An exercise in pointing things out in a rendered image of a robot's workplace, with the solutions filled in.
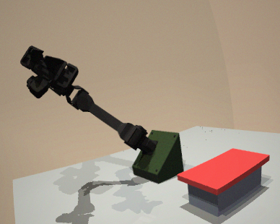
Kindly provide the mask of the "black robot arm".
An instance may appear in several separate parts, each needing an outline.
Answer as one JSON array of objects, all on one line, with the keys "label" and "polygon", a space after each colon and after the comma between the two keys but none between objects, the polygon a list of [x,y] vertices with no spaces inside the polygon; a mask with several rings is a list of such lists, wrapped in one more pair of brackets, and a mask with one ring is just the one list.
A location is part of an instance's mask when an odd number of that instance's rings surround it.
[{"label": "black robot arm", "polygon": [[[117,131],[119,137],[124,140],[124,143],[132,149],[136,150],[139,148],[142,150],[142,154],[152,155],[157,146],[158,140],[152,140],[146,137],[148,133],[141,125],[134,126],[131,123],[122,123],[95,104],[89,93],[78,85],[72,85],[68,90],[59,87],[57,84],[53,85],[53,80],[46,80],[38,74],[38,65],[39,64],[36,64],[34,68],[31,69],[37,76],[35,77],[32,75],[27,80],[27,87],[36,98],[41,98],[48,91],[48,88],[50,88],[57,95],[66,96],[67,102],[72,107],[75,107],[75,109],[80,109],[83,112],[90,112],[94,116],[98,117],[99,120],[112,127],[115,131]],[[79,91],[71,101],[69,96],[72,94],[74,89]]]}]

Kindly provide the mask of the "red lid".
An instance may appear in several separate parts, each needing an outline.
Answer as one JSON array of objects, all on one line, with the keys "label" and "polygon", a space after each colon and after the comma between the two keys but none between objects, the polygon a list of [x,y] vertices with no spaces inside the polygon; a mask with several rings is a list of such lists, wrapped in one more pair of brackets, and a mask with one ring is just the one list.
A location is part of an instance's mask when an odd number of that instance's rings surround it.
[{"label": "red lid", "polygon": [[269,161],[270,156],[231,149],[177,174],[178,181],[218,195]]}]

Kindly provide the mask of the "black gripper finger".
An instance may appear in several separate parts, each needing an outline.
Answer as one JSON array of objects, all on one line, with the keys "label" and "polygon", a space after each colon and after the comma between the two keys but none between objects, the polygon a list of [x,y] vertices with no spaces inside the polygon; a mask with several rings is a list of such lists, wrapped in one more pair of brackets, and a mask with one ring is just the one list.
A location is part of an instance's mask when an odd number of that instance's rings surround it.
[{"label": "black gripper finger", "polygon": [[44,62],[46,67],[48,67],[48,78],[56,82],[60,77],[62,71],[65,69],[67,62],[60,58],[55,58],[52,56],[45,56]]},{"label": "black gripper finger", "polygon": [[27,66],[33,69],[36,63],[38,62],[39,58],[42,56],[43,52],[44,51],[42,51],[39,48],[32,49],[30,52],[30,60],[27,62]]}]

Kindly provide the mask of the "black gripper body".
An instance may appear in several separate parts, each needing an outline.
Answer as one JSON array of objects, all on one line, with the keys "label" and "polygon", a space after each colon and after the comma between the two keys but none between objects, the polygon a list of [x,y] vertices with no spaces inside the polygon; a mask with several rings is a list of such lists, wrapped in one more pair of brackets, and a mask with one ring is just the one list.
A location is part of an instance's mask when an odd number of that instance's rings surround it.
[{"label": "black gripper body", "polygon": [[[32,49],[37,49],[36,47],[30,46],[28,50],[25,52],[24,56],[22,57],[20,63],[27,69],[30,69],[27,66],[27,62],[30,60],[30,52]],[[43,54],[39,58],[38,62],[36,64],[39,64],[37,68],[39,69],[38,74],[42,77],[44,77],[46,80],[50,79],[48,78],[48,67],[46,67],[44,62]],[[42,60],[42,61],[41,61]],[[77,69],[77,66],[71,65],[70,63],[67,64],[67,68],[62,71],[60,77],[56,82],[53,82],[53,85],[57,84],[59,87],[62,87],[65,90],[68,90],[71,87],[71,84],[76,79],[77,75],[79,73],[79,70]]]}]

